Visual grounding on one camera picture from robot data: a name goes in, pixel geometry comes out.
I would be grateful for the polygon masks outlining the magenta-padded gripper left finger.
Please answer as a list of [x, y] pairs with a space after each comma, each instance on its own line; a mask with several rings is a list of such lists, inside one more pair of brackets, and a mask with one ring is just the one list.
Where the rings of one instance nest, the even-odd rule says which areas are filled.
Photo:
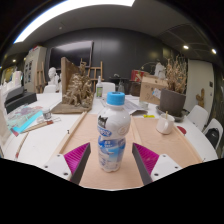
[[43, 169], [74, 184], [79, 184], [90, 152], [90, 144], [85, 143], [65, 155], [57, 154], [43, 165]]

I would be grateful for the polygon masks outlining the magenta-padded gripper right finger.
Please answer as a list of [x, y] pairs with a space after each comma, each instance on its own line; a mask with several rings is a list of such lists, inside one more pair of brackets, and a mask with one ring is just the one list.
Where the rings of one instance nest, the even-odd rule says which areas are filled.
[[182, 167], [167, 154], [158, 155], [137, 143], [134, 143], [132, 146], [132, 154], [144, 185], [182, 169]]

